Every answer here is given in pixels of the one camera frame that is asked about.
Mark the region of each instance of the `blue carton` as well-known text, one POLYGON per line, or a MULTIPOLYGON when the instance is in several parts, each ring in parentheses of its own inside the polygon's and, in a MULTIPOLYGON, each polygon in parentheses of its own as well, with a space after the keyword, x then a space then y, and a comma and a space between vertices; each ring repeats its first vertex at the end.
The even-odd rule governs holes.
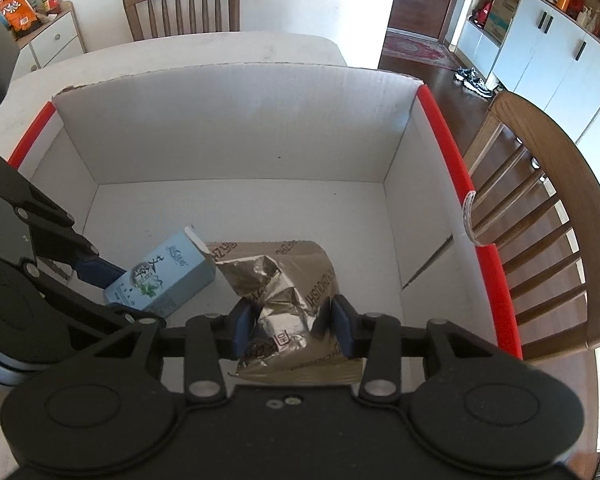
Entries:
POLYGON ((167 317, 216 276, 206 245, 191 227, 156 247, 104 291, 107 303, 167 317))

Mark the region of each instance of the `sneaker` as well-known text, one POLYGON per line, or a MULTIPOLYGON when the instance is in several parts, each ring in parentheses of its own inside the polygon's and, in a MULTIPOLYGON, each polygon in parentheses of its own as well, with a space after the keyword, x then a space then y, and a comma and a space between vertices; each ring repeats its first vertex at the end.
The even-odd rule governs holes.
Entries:
POLYGON ((458 81, 464 81, 465 79, 471 79, 476 77, 475 68, 459 68, 456 70, 456 79, 458 81))
POLYGON ((480 77, 472 77, 464 80, 464 86, 469 90, 473 90, 478 95, 490 99, 493 97, 493 91, 487 88, 484 81, 480 77))

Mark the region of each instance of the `doormat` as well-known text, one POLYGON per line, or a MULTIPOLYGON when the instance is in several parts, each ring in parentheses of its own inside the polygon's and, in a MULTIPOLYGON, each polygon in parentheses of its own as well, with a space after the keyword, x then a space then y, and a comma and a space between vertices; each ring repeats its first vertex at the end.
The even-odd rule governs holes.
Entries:
POLYGON ((400 57, 410 61, 457 70, 460 68, 449 50, 442 43, 420 40, 396 32, 387 32, 382 46, 382 55, 400 57))

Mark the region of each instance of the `brown snack wrapper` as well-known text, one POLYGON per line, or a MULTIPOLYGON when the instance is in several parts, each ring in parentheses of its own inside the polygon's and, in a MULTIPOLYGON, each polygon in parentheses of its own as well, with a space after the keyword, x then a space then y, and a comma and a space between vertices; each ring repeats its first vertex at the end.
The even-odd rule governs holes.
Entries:
POLYGON ((333 266, 308 241, 207 244, 236 294, 262 307, 238 363, 241 379, 277 384, 360 382, 362 361, 342 355, 328 330, 328 299, 338 293, 333 266))

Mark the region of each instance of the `wooden chair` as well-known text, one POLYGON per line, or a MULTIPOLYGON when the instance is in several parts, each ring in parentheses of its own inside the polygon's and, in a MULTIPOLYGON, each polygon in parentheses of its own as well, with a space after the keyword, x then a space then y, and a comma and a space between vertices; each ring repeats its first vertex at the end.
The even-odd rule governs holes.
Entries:
MULTIPOLYGON (((125 7, 126 19, 129 22, 131 35, 134 41, 144 40, 138 8, 136 5, 146 2, 149 15, 149 26, 151 28, 152 38, 158 38, 158 27, 155 21, 155 9, 153 0, 122 0, 125 7)), ((160 0, 162 6, 162 24, 165 36, 171 36, 171 22, 169 17, 168 0, 160 0)), ((229 31, 240 30, 240 0, 228 0, 229 7, 229 31)), ((202 0, 202 30, 200 32, 210 32, 209 29, 209 5, 208 0, 202 0)), ((176 17, 176 33, 186 34, 184 29, 184 21, 182 17, 181 0, 175 0, 175 17, 176 17)), ((221 0, 215 0, 214 7, 215 29, 213 32, 222 31, 222 9, 221 0)), ((196 21, 196 6, 194 0, 189 0, 189 33, 195 34, 199 32, 198 23, 196 21)))
POLYGON ((494 242, 500 251, 539 221, 554 206, 564 207, 568 220, 542 239, 533 243, 503 264, 510 274, 555 244, 573 230, 578 250, 561 261, 538 272, 510 289, 512 300, 534 290, 550 278, 582 260, 584 283, 558 294, 550 300, 536 304, 517 314, 518 326, 554 311, 565 303, 586 297, 587 319, 561 332, 523 345, 525 360, 544 358, 593 349, 600 346, 600 185, 589 165, 571 139, 548 115, 524 98, 510 92, 499 93, 491 103, 476 137, 464 154, 469 174, 483 160, 498 135, 506 126, 522 145, 485 181, 478 190, 474 208, 484 201, 494 186, 523 156, 529 154, 538 161, 540 169, 532 173, 511 191, 482 219, 474 223, 474 234, 480 236, 492 227, 511 206, 522 199, 545 175, 556 193, 530 211, 524 218, 503 232, 494 242))

